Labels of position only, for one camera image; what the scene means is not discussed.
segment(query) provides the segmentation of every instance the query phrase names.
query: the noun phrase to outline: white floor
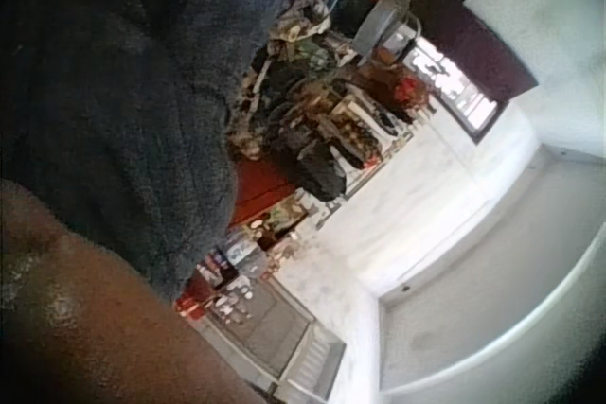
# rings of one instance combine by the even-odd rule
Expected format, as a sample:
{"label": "white floor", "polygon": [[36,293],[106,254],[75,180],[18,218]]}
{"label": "white floor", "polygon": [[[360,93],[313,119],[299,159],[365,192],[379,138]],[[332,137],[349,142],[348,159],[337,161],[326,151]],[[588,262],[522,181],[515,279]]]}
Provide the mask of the white floor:
{"label": "white floor", "polygon": [[330,404],[378,404],[379,302],[345,264],[324,249],[312,226],[299,227],[305,247],[287,261],[277,280],[346,344]]}

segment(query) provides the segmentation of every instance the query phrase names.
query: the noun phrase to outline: sleeve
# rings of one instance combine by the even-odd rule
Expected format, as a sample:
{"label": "sleeve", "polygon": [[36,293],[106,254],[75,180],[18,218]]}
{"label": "sleeve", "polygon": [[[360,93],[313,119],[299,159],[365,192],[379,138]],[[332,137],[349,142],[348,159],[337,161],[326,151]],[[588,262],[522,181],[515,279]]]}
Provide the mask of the sleeve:
{"label": "sleeve", "polygon": [[169,51],[193,92],[226,103],[265,44],[283,0],[189,0]]}

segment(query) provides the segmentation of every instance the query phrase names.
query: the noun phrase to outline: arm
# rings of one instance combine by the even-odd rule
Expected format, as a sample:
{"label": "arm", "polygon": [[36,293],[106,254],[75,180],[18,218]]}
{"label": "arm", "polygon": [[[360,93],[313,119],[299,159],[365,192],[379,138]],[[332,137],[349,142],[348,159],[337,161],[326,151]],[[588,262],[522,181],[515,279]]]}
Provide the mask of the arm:
{"label": "arm", "polygon": [[3,379],[53,402],[262,402],[124,261],[1,190]]}

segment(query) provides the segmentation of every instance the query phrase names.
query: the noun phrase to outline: window frame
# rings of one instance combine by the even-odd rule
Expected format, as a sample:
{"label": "window frame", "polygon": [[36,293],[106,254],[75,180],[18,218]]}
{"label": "window frame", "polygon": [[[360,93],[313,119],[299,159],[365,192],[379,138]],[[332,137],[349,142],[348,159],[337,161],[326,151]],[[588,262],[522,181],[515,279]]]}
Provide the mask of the window frame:
{"label": "window frame", "polygon": [[[391,45],[387,44],[387,42],[385,44],[387,44],[387,48],[392,50],[392,52],[395,51],[395,49],[393,49],[394,46],[402,49],[408,44],[408,42],[410,40],[415,39],[414,34],[415,34],[415,32],[412,29],[410,29],[406,24],[402,24],[396,30],[396,32],[392,35],[392,37],[388,40],[389,42],[391,42]],[[416,40],[423,40],[423,41],[427,42],[427,44],[429,44],[430,46],[434,47],[434,45],[429,40],[422,37],[422,35],[420,37],[418,37]],[[417,51],[418,53],[424,54],[428,59],[430,59],[436,65],[440,65],[442,59],[448,59],[448,61],[452,62],[454,65],[456,65],[456,62],[452,61],[448,56],[439,52],[437,49],[436,49],[436,52],[438,54],[440,54],[442,57],[440,58],[440,61],[436,61],[436,59],[431,55],[431,52],[428,52],[426,49],[423,48],[423,46],[421,46],[419,44],[415,44],[415,46],[410,50],[409,53],[407,53],[406,56],[404,56],[404,58],[402,60],[402,63],[406,66],[406,68],[413,71],[418,78],[423,80],[423,82],[425,82],[428,85],[432,96],[454,118],[456,123],[471,138],[471,140],[474,142],[474,144],[478,145],[482,141],[482,139],[484,139],[484,137],[486,137],[486,135],[492,129],[492,127],[494,126],[496,121],[499,119],[499,117],[501,116],[503,111],[506,109],[506,107],[508,106],[508,101],[503,102],[503,101],[492,99],[491,101],[496,104],[496,108],[494,109],[494,111],[492,111],[492,113],[490,113],[490,116],[487,118],[487,120],[484,121],[484,124],[480,128],[477,129],[474,125],[472,125],[472,123],[469,120],[469,117],[465,116],[460,110],[458,110],[454,106],[453,101],[451,101],[449,99],[445,99],[445,97],[442,95],[441,90],[439,88],[437,88],[431,81],[428,81],[427,80],[428,78],[423,76],[422,72],[419,71],[417,67],[412,65],[411,62],[410,63],[405,62],[406,57],[408,57],[411,53],[413,53],[415,51]],[[463,74],[463,75],[464,75],[465,79],[468,81],[468,86],[469,86],[469,84],[475,85],[473,83],[473,81],[469,79],[469,77],[467,75],[465,75],[465,74]],[[478,93],[482,94],[482,96],[485,97],[486,99],[489,99],[486,97],[485,94],[483,94],[481,91],[479,91],[479,89],[478,89]]]}

